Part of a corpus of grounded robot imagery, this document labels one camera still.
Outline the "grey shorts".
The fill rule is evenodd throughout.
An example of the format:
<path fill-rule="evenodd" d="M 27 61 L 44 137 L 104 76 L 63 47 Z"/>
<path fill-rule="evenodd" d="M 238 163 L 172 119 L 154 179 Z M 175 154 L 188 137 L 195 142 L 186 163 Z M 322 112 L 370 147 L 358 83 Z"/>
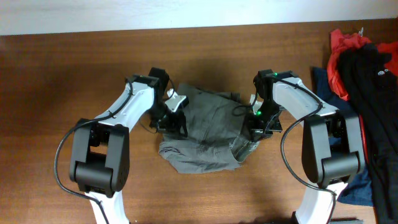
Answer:
<path fill-rule="evenodd" d="M 182 174 L 235 170 L 259 143 L 244 127 L 245 109 L 236 92 L 213 92 L 181 84 L 177 92 L 189 99 L 183 112 L 187 137 L 164 134 L 159 154 Z"/>

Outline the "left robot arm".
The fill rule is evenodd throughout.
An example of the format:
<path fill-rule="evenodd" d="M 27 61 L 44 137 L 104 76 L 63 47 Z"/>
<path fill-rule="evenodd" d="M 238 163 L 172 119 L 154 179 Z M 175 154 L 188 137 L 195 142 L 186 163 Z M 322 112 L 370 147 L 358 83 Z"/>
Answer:
<path fill-rule="evenodd" d="M 185 95 L 173 88 L 167 72 L 151 68 L 147 76 L 125 81 L 120 97 L 94 119 L 81 119 L 73 128 L 70 180 L 93 208 L 97 223 L 128 223 L 123 194 L 129 175 L 129 134 L 141 116 L 150 115 L 150 127 L 158 133 L 187 137 L 182 111 Z"/>

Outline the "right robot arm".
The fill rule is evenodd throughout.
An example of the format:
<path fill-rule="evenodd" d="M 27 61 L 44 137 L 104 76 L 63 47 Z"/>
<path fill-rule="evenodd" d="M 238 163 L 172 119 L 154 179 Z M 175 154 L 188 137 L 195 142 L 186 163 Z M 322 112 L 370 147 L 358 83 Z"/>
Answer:
<path fill-rule="evenodd" d="M 338 197 L 365 168 L 358 115 L 328 104 L 292 71 L 260 70 L 253 84 L 256 92 L 246 116 L 251 140 L 282 133 L 282 160 L 290 174 L 306 187 L 288 223 L 332 223 Z M 293 171 L 284 150 L 288 133 L 298 125 L 303 127 L 301 155 L 306 179 Z"/>

